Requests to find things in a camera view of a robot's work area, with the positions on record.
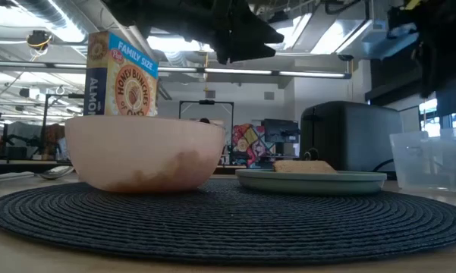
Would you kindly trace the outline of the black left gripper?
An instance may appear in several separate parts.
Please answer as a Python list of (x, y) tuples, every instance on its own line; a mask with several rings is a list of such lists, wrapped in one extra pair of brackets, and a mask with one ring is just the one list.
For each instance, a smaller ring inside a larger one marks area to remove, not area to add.
[[(284, 36), (259, 19), (246, 0), (148, 0), (147, 19), (161, 30), (212, 43), (220, 64), (270, 58), (275, 50), (264, 45), (280, 43)], [(234, 45), (216, 43), (231, 38)]]

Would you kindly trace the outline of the round dark woven placemat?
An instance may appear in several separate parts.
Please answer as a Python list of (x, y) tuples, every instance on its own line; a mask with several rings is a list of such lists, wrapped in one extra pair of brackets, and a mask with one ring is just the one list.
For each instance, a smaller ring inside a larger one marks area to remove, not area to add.
[(0, 229), (107, 256), (217, 265), (322, 265), (456, 244), (456, 206), (401, 193), (305, 196), (211, 180), (174, 194), (85, 183), (0, 197)]

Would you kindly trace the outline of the clear plastic container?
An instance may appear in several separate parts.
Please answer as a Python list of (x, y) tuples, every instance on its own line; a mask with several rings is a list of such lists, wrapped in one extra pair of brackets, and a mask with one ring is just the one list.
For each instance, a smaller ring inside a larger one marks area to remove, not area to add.
[(456, 128), (390, 136), (398, 186), (456, 193)]

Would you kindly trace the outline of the black and silver toaster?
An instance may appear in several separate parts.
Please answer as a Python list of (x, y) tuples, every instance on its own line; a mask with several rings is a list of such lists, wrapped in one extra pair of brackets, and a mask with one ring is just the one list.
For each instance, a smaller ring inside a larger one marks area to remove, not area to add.
[(325, 161), (337, 171), (378, 171), (395, 179), (390, 136), (402, 131), (394, 109), (325, 102), (301, 114), (299, 157)]

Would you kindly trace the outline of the black background gantry frame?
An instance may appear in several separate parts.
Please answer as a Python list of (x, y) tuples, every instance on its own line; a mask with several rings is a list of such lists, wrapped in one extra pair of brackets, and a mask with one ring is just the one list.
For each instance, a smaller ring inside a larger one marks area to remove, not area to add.
[(189, 104), (198, 104), (198, 105), (230, 105), (231, 110), (229, 111), (230, 116), (231, 116), (231, 123), (234, 123), (234, 102), (222, 102), (222, 101), (215, 101), (215, 100), (210, 100), (210, 99), (204, 99), (204, 100), (181, 100), (179, 101), (178, 104), (178, 118), (181, 119), (181, 115), (183, 113), (182, 105), (184, 103), (189, 103)]

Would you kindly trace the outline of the slice of brown toast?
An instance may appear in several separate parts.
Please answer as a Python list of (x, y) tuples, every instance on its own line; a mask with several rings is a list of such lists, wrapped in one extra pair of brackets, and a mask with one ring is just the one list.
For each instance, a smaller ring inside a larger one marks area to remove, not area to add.
[(335, 174), (336, 170), (324, 161), (280, 160), (272, 165), (276, 172), (297, 174)]

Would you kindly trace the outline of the Honey Bunches cereal box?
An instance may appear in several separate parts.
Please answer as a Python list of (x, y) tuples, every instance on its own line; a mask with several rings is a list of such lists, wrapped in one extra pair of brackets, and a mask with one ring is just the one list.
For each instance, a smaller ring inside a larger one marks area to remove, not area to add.
[(103, 31), (88, 37), (85, 115), (156, 115), (158, 65), (130, 43)]

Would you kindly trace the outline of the dark computer monitor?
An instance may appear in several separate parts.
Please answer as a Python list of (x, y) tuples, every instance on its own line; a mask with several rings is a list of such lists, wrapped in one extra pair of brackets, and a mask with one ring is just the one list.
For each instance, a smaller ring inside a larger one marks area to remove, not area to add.
[(270, 143), (298, 143), (299, 124), (296, 121), (265, 119), (265, 141)]

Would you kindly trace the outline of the pink bowl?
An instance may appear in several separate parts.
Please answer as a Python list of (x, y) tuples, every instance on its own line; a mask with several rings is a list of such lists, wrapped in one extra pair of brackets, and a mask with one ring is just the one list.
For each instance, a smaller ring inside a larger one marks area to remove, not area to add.
[(81, 181), (117, 193), (195, 190), (214, 173), (225, 131), (198, 121), (90, 115), (65, 123)]

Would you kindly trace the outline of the black aluminium table frame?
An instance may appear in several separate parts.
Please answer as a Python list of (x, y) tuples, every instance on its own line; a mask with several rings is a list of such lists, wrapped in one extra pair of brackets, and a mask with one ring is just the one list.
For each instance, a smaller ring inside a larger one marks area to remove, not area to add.
[[(0, 174), (32, 172), (42, 174), (57, 167), (71, 167), (70, 162), (57, 161), (34, 161), (34, 160), (0, 160)], [(247, 169), (246, 165), (216, 165), (214, 168), (203, 166), (190, 166), (184, 168), (186, 171), (211, 171), (210, 174), (235, 174), (236, 170)]]

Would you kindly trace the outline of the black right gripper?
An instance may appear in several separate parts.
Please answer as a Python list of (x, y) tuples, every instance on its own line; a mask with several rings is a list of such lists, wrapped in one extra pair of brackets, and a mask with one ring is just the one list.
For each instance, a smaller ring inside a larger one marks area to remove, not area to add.
[(419, 56), (421, 67), (420, 96), (428, 98), (447, 82), (456, 79), (456, 0), (404, 0), (388, 12), (388, 32), (414, 26), (410, 33), (418, 33), (423, 45)]

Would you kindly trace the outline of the silver metal spoon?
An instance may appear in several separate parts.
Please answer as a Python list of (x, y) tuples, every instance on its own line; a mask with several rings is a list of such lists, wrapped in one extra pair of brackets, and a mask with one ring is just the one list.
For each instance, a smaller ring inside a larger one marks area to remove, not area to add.
[(70, 174), (74, 170), (68, 165), (0, 165), (0, 181), (17, 180), (38, 176), (46, 180), (56, 180)]

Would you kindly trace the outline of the long ceiling light bar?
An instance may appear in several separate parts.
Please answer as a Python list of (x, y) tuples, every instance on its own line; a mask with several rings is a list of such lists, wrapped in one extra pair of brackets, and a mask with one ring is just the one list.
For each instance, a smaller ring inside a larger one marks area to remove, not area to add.
[[(60, 73), (79, 74), (86, 70), (85, 64), (68, 64), (52, 62), (31, 62), (31, 61), (0, 61), (0, 69), (16, 71), (44, 71), (55, 70)], [(334, 73), (322, 71), (274, 71), (274, 70), (253, 70), (236, 68), (214, 68), (214, 67), (158, 67), (158, 72), (166, 73), (185, 73), (185, 74), (239, 74), (257, 75), (273, 77), (307, 77), (307, 78), (327, 78), (327, 79), (350, 79), (352, 74)]]

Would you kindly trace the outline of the colourful wall painting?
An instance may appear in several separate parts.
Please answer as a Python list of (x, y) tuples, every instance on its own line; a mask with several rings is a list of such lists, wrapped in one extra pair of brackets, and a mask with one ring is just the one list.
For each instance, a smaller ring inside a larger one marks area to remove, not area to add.
[(265, 141), (262, 125), (240, 124), (233, 127), (233, 156), (236, 165), (251, 168), (259, 159), (270, 153), (271, 146)]

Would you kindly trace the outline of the pale green plate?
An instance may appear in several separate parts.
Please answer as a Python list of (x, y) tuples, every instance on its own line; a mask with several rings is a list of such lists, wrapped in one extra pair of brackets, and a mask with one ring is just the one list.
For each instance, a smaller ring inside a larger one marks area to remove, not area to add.
[(263, 169), (236, 171), (242, 187), (272, 193), (325, 196), (378, 193), (387, 174), (364, 171), (337, 171), (335, 174), (281, 173)]

